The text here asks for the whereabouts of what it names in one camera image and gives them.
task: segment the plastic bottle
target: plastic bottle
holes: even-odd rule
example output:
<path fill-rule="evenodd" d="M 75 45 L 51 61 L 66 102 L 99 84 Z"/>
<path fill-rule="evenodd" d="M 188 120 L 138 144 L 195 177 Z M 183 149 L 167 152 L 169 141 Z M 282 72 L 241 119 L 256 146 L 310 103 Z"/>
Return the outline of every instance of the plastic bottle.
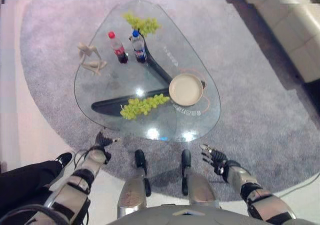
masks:
<path fill-rule="evenodd" d="M 110 38 L 111 48 L 113 49 L 115 55 L 118 57 L 119 62 L 122 64 L 126 64 L 128 61 L 128 56 L 126 55 L 122 42 L 118 38 L 116 38 L 116 35 L 113 31 L 110 31 L 108 33 L 108 36 Z"/>
<path fill-rule="evenodd" d="M 145 42 L 137 30 L 133 30 L 131 43 L 134 49 L 135 58 L 139 63 L 146 61 Z"/>

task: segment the glass tabletop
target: glass tabletop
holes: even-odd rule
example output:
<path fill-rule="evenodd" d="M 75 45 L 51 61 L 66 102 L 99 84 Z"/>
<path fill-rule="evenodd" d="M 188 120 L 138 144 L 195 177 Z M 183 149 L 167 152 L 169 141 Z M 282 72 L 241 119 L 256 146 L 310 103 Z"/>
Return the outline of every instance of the glass tabletop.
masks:
<path fill-rule="evenodd" d="M 128 100 L 109 107 L 114 113 L 97 112 L 92 104 L 128 96 L 139 98 L 149 91 L 166 91 L 169 82 L 150 64 L 137 62 L 129 36 L 131 25 L 124 19 L 126 12 L 147 19 L 156 18 L 160 28 L 145 37 L 154 61 L 171 77 L 181 73 L 197 76 L 203 86 L 203 96 L 192 106 L 181 106 L 172 100 L 152 109 L 148 115 L 138 115 L 127 120 L 120 115 L 120 106 Z M 128 56 L 127 63 L 119 63 L 107 37 L 114 31 Z M 96 46 L 106 67 L 97 75 L 79 66 L 74 81 L 74 94 L 81 111 L 93 122 L 124 135 L 152 140 L 189 142 L 207 134 L 220 117 L 220 98 L 217 87 L 204 64 L 166 12 L 144 0 L 133 0 L 117 5 L 96 31 L 90 45 Z"/>

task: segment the bottle label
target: bottle label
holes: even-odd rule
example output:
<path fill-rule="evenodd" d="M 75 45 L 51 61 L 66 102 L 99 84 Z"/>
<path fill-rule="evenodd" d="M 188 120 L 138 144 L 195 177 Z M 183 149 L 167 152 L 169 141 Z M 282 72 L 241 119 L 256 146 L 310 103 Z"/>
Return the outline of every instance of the bottle label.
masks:
<path fill-rule="evenodd" d="M 114 50 L 115 55 L 121 55 L 125 52 L 124 46 L 121 46 L 119 49 Z"/>
<path fill-rule="evenodd" d="M 144 53 L 144 50 L 141 49 L 141 50 L 134 50 L 134 53 L 135 53 L 135 56 L 138 58 L 138 59 L 142 59 L 145 57 L 145 53 Z"/>

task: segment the person's leg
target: person's leg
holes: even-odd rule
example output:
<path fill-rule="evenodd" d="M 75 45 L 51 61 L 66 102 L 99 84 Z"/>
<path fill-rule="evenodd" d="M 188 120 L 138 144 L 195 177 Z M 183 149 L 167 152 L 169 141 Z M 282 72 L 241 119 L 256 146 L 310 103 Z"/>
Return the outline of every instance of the person's leg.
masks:
<path fill-rule="evenodd" d="M 30 204 L 37 204 L 37 205 L 43 205 L 47 201 L 48 197 L 52 194 L 52 191 L 50 191 L 46 187 L 42 187 L 36 192 L 32 193 L 32 195 L 28 195 L 21 203 L 19 203 L 19 207 L 25 206 L 25 205 L 30 205 Z M 6 207 L 6 213 L 16 209 L 17 207 L 9 206 Z M 15 216 L 12 216 L 8 219 L 6 219 L 3 222 L 3 225 L 19 225 L 19 224 L 25 224 L 30 218 L 32 218 L 33 215 L 35 215 L 37 212 L 36 211 L 27 211 L 23 212 L 20 214 L 17 214 Z"/>
<path fill-rule="evenodd" d="M 0 174 L 0 217 L 8 207 L 19 207 L 26 198 L 50 184 L 72 160 L 70 152 L 54 161 L 31 164 Z"/>

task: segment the blue bottle cap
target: blue bottle cap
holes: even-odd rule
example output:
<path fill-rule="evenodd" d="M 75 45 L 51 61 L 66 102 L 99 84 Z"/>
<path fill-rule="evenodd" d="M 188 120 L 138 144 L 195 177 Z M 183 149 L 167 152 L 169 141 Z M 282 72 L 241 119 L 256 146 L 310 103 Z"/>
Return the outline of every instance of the blue bottle cap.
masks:
<path fill-rule="evenodd" d="M 133 30 L 132 36 L 134 36 L 135 38 L 138 37 L 139 36 L 139 32 L 137 30 Z"/>

